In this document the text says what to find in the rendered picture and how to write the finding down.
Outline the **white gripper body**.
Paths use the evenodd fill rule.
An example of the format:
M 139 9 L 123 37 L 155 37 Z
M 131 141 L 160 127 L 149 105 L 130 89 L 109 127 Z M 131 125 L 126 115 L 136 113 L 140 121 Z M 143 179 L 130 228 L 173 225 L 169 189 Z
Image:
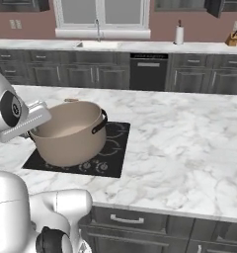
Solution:
M 11 139 L 22 136 L 28 138 L 28 132 L 48 122 L 51 114 L 45 102 L 37 101 L 28 105 L 28 113 L 15 125 L 0 130 L 0 142 L 6 143 Z

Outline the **grey base cupboard run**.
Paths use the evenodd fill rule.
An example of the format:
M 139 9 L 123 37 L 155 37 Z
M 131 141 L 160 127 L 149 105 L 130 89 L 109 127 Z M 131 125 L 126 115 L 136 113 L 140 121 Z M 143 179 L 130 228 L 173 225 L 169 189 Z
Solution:
M 129 88 L 129 54 L 0 49 L 0 72 L 16 85 L 125 90 Z
M 237 95 L 237 54 L 173 53 L 166 90 Z

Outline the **black hob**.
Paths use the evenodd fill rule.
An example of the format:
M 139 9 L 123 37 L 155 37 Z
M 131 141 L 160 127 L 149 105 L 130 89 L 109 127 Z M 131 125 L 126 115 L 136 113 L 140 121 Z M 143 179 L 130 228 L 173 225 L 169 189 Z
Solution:
M 108 122 L 107 141 L 102 151 L 91 160 L 71 166 L 57 167 L 46 163 L 35 150 L 23 165 L 24 169 L 59 173 L 119 178 L 123 167 L 130 123 Z

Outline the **silver tap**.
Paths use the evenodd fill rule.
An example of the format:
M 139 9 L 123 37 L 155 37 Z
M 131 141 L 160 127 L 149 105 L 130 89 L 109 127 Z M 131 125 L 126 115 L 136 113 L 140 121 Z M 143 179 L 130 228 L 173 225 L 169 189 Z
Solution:
M 97 28 L 97 41 L 101 42 L 101 30 L 100 30 L 100 22 L 98 19 L 95 20 L 95 25 Z

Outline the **black dishwasher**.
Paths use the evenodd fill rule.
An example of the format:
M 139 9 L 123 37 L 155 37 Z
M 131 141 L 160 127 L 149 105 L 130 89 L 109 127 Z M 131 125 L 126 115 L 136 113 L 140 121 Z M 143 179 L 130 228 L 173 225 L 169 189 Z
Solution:
M 167 53 L 132 53 L 130 55 L 129 89 L 163 92 L 168 58 Z

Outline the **white framed window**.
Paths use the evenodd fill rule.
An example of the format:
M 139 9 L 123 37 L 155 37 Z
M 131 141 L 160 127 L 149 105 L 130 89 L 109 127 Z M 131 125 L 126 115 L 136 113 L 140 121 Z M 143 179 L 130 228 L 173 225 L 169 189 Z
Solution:
M 148 40 L 150 0 L 53 0 L 55 35 L 67 39 Z

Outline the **grey drawer front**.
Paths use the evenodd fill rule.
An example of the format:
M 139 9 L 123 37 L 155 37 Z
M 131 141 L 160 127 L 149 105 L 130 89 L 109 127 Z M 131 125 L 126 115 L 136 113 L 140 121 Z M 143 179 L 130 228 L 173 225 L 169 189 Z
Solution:
M 219 221 L 214 228 L 212 240 L 237 245 L 237 223 Z
M 99 224 L 111 225 L 111 226 L 123 226 L 135 229 L 150 230 L 150 231 L 166 231 L 167 216 L 164 214 L 156 214 L 142 211 L 129 211 L 112 208 L 93 207 L 92 210 L 93 219 Z M 144 218 L 143 224 L 127 224 L 110 219 L 111 214 L 115 214 L 117 217 L 128 219 Z

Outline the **white paper towel roll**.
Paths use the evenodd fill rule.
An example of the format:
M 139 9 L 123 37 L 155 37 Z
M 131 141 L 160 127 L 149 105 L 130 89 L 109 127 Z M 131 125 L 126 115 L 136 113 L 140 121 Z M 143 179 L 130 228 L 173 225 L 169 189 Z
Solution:
M 174 44 L 180 45 L 184 43 L 184 27 L 182 26 L 182 21 L 178 21 L 178 26 L 176 27 Z

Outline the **wooden knife block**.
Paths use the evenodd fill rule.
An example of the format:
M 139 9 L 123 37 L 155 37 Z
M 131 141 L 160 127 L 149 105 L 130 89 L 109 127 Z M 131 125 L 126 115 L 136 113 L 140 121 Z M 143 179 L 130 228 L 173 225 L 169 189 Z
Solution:
M 228 46 L 236 46 L 237 45 L 237 30 L 235 32 L 232 32 L 227 40 L 225 41 L 225 43 L 228 45 Z

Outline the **dark wall cupboard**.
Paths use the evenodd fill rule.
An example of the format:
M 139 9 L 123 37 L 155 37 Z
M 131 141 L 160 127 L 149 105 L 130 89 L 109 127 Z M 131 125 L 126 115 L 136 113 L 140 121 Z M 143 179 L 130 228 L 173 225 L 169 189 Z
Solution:
M 45 12 L 49 0 L 0 0 L 0 12 Z
M 223 12 L 237 12 L 237 0 L 154 0 L 156 11 L 206 11 L 215 18 Z

